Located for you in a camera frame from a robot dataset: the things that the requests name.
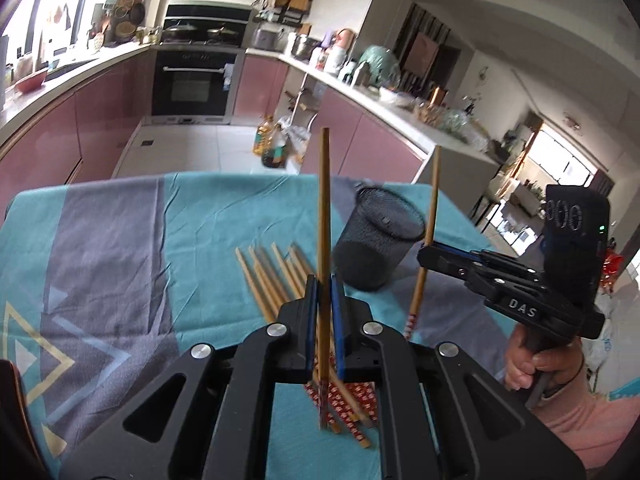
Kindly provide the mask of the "right hand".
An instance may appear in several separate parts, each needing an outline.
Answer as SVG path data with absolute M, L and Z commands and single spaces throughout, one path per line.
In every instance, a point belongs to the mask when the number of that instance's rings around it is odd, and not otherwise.
M 538 372 L 551 375 L 549 388 L 562 387 L 579 375 L 584 365 L 579 337 L 565 347 L 534 353 L 526 348 L 527 336 L 526 327 L 516 324 L 506 346 L 506 388 L 529 389 Z

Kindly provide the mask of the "right forearm pink sleeve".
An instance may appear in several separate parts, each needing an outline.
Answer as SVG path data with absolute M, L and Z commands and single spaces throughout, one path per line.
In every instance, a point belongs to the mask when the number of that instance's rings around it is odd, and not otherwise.
M 592 394 L 582 367 L 553 396 L 543 396 L 533 413 L 593 470 L 604 467 L 628 436 L 639 416 L 639 398 L 611 401 Z

